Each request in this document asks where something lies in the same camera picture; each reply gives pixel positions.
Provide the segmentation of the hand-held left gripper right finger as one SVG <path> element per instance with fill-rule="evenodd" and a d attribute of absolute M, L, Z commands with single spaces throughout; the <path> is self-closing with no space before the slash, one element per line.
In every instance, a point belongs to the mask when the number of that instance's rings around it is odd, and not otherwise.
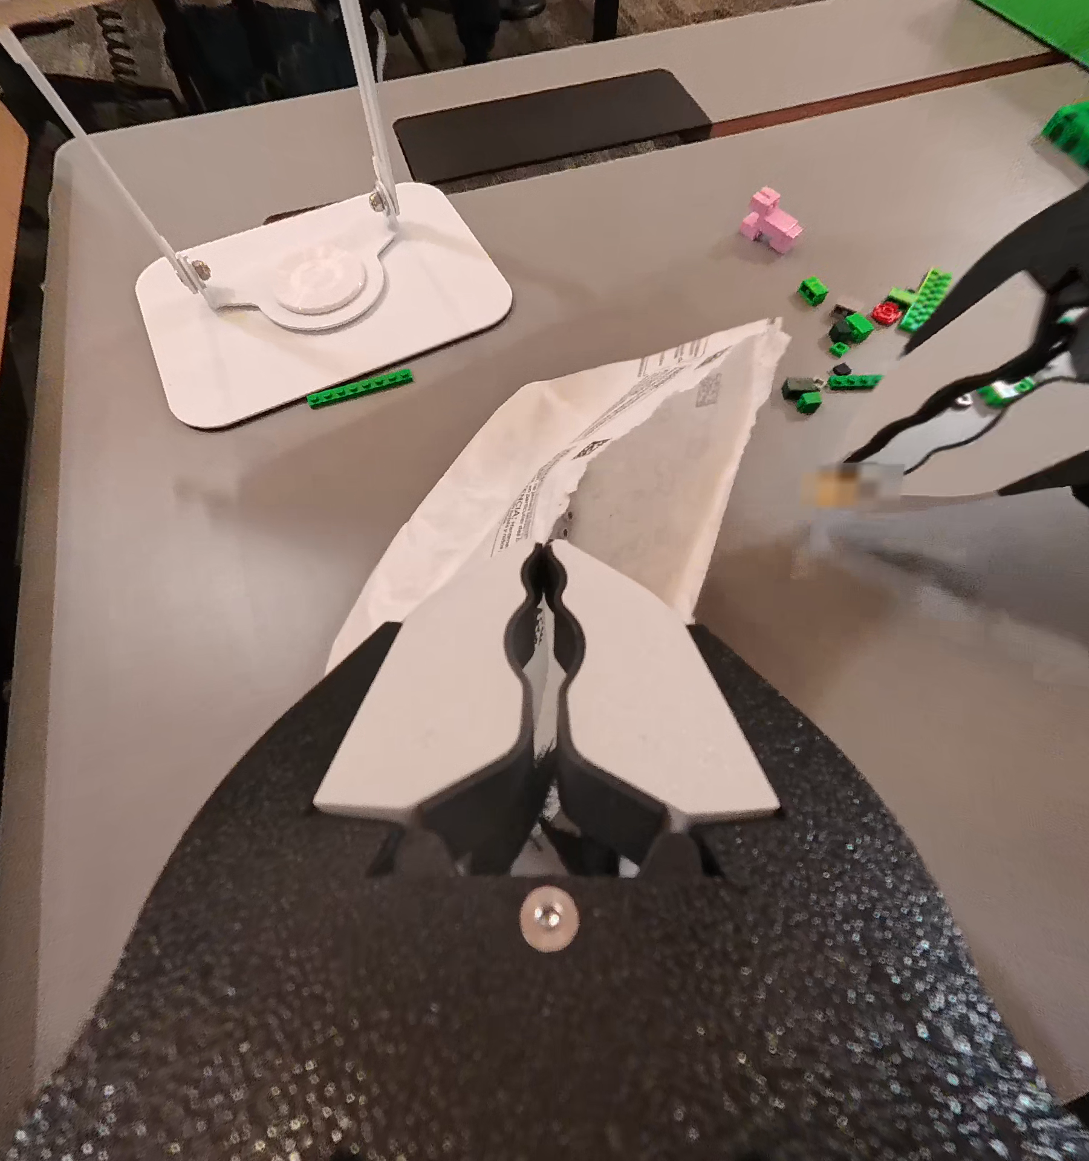
<path fill-rule="evenodd" d="M 574 622 L 560 665 L 575 755 L 663 805 L 675 825 L 771 817 L 780 801 L 687 622 L 653 592 L 568 541 L 555 629 Z"/>

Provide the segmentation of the black office chair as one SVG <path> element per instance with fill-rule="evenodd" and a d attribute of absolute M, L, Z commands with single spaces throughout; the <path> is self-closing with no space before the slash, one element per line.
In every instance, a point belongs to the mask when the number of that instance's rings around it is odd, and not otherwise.
<path fill-rule="evenodd" d="M 192 113 L 358 85 L 337 1 L 155 1 L 162 45 Z"/>

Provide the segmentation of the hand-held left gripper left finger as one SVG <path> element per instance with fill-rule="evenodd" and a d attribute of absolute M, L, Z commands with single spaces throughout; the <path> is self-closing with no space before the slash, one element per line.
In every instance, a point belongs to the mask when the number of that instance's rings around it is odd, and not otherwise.
<path fill-rule="evenodd" d="M 403 621 L 318 791 L 325 814 L 407 823 L 523 742 L 534 755 L 540 543 L 466 565 Z"/>

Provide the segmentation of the green toy box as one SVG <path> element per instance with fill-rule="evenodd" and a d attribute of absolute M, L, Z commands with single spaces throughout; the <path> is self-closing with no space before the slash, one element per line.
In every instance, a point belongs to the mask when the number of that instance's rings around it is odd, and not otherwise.
<path fill-rule="evenodd" d="M 1089 70 L 1089 1 L 980 1 Z"/>

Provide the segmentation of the flat green brick panel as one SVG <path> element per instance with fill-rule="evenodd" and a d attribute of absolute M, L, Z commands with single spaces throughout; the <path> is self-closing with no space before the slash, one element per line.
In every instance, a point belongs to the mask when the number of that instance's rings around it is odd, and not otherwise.
<path fill-rule="evenodd" d="M 1089 99 L 1058 108 L 1041 128 L 1041 137 L 1089 172 Z"/>

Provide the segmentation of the short wide green plate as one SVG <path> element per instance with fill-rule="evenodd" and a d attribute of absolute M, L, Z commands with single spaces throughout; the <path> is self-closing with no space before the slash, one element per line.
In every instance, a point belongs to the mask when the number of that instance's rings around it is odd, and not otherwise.
<path fill-rule="evenodd" d="M 914 298 L 898 323 L 898 328 L 913 334 L 930 320 L 947 296 L 955 275 L 951 271 L 931 267 L 921 281 Z"/>

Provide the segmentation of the pink brick pig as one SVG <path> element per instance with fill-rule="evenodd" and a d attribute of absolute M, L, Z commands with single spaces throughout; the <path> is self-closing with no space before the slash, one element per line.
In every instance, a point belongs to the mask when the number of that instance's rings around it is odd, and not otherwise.
<path fill-rule="evenodd" d="M 780 192 L 764 186 L 751 197 L 740 235 L 767 245 L 775 254 L 789 254 L 803 235 L 803 225 L 781 208 Z"/>

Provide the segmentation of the wooden and white book stand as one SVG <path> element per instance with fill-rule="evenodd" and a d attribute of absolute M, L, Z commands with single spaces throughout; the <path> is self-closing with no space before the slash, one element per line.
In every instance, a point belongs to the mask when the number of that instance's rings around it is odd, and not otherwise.
<path fill-rule="evenodd" d="M 20 65 L 160 251 L 134 293 L 168 406 L 217 430 L 501 323 L 513 290 L 450 198 L 396 181 L 357 2 L 339 4 L 372 147 L 368 193 L 177 251 L 11 27 Z"/>

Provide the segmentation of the white paper bag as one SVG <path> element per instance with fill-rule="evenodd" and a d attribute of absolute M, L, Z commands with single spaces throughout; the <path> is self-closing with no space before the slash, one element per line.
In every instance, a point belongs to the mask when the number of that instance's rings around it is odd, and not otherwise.
<path fill-rule="evenodd" d="M 392 539 L 329 672 L 466 565 L 568 538 L 693 622 L 740 461 L 789 335 L 780 318 L 519 388 Z"/>

